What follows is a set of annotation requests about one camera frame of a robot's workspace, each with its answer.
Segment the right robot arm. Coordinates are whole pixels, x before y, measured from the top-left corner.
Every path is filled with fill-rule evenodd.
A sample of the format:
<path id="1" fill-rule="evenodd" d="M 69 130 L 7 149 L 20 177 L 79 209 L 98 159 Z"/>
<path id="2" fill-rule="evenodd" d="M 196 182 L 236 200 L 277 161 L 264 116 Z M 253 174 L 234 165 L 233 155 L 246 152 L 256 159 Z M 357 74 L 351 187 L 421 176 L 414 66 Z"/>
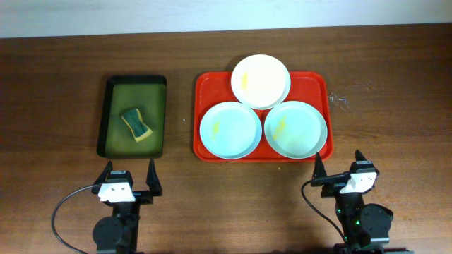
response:
<path id="1" fill-rule="evenodd" d="M 363 195 L 374 189 L 379 170 L 372 161 L 355 151 L 355 161 L 350 169 L 341 174 L 328 175 L 320 154 L 315 154 L 315 165 L 311 180 L 303 187 L 321 187 L 322 198 L 335 199 L 335 214 L 341 226 L 318 211 L 311 203 L 312 210 L 331 223 L 342 238 L 342 243 L 333 246 L 334 254 L 396 254 L 409 253 L 405 248 L 386 249 L 393 212 L 378 204 L 365 204 Z"/>

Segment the light blue plate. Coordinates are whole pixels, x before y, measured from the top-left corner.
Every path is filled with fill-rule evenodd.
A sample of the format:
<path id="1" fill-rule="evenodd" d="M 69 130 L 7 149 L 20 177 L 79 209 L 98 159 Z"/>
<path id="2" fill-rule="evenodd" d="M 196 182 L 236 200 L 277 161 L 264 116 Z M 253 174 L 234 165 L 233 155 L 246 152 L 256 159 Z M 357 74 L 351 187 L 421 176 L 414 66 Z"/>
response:
<path id="1" fill-rule="evenodd" d="M 199 135 L 204 147 L 221 159 L 241 159 L 261 141 L 261 120 L 254 110 L 239 102 L 221 102 L 202 117 Z"/>

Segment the green and yellow sponge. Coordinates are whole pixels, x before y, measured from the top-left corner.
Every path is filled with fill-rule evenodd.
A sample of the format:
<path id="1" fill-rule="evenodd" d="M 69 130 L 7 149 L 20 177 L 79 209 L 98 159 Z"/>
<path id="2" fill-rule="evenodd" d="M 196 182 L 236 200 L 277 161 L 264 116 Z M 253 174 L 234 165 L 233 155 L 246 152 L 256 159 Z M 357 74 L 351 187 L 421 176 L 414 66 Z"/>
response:
<path id="1" fill-rule="evenodd" d="M 153 133 L 152 129 L 143 121 L 141 112 L 137 108 L 125 111 L 121 118 L 137 143 L 145 140 Z"/>

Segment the black tray with soapy water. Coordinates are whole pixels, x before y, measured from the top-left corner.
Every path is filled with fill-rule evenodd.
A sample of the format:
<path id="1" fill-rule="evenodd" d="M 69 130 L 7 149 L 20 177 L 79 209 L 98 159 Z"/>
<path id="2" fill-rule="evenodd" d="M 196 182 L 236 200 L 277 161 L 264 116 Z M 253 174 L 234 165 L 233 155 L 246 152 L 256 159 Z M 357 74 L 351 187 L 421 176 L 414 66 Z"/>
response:
<path id="1" fill-rule="evenodd" d="M 97 154 L 111 159 L 162 155 L 167 81 L 162 75 L 117 75 L 107 79 Z M 153 133 L 136 142 L 121 115 L 139 109 Z"/>

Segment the red plastic serving tray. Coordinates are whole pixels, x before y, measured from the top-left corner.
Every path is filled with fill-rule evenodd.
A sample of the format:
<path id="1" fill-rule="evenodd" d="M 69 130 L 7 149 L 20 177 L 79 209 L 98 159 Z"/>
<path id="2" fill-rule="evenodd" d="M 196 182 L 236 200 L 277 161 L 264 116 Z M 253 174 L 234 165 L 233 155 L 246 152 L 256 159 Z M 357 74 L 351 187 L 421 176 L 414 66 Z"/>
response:
<path id="1" fill-rule="evenodd" d="M 211 71 L 202 73 L 197 77 L 194 99 L 194 137 L 193 150 L 195 155 L 205 162 L 221 162 L 203 145 L 200 137 L 199 127 L 204 114 L 213 106 L 221 102 L 233 101 L 234 96 L 231 88 L 230 72 Z M 334 150 L 333 132 L 331 128 L 331 115 L 329 112 L 328 91 L 326 82 L 321 75 L 310 71 L 291 71 L 291 88 L 287 101 L 300 101 L 310 104 L 323 116 L 327 125 L 326 143 L 320 149 L 319 154 L 323 160 L 328 159 Z M 257 148 L 249 155 L 238 159 L 238 162 L 314 162 L 315 156 L 305 159 L 290 159 L 278 154 L 262 138 Z"/>

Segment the white plate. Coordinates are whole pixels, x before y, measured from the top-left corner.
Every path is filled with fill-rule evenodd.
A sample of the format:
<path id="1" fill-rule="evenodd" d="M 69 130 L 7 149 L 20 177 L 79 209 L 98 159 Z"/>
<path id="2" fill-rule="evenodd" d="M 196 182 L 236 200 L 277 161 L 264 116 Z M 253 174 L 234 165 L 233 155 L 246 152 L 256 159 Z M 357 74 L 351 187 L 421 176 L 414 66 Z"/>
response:
<path id="1" fill-rule="evenodd" d="M 254 54 L 242 59 L 230 80 L 234 96 L 252 109 L 271 109 L 283 102 L 291 88 L 290 74 L 277 58 Z"/>

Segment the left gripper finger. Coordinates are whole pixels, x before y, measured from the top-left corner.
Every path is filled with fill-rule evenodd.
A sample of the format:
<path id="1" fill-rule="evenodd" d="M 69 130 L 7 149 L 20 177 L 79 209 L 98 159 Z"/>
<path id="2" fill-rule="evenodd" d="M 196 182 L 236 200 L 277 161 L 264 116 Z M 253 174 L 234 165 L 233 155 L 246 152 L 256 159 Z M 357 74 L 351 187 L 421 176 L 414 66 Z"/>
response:
<path id="1" fill-rule="evenodd" d="M 97 177 L 93 184 L 94 185 L 103 184 L 107 180 L 107 177 L 109 176 L 111 171 L 112 171 L 112 162 L 108 161 L 102 173 Z"/>
<path id="2" fill-rule="evenodd" d="M 162 186 L 157 176 L 154 160 L 151 159 L 148 165 L 146 184 L 152 196 L 162 196 Z"/>

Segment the light green plate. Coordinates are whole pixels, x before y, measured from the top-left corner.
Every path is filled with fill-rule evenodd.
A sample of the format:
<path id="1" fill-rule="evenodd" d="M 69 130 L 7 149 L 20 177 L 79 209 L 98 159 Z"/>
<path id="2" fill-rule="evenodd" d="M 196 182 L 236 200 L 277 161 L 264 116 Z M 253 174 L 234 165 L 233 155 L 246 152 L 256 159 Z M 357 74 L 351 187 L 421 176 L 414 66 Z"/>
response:
<path id="1" fill-rule="evenodd" d="M 268 144 L 279 155 L 307 159 L 326 144 L 328 127 L 323 115 L 310 104 L 283 102 L 272 108 L 264 121 Z"/>

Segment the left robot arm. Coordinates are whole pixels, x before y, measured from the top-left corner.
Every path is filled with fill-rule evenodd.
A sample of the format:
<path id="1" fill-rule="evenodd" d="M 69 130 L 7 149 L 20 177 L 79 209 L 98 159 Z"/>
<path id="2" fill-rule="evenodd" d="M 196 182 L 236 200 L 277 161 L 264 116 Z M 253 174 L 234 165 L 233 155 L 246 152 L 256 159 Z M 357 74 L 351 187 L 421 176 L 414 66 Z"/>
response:
<path id="1" fill-rule="evenodd" d="M 102 218 L 93 228 L 97 253 L 137 252 L 140 208 L 153 204 L 153 198 L 162 195 L 153 160 L 149 162 L 145 183 L 147 190 L 134 190 L 131 172 L 113 170 L 112 162 L 108 162 L 98 176 L 92 193 L 112 208 L 112 214 Z"/>

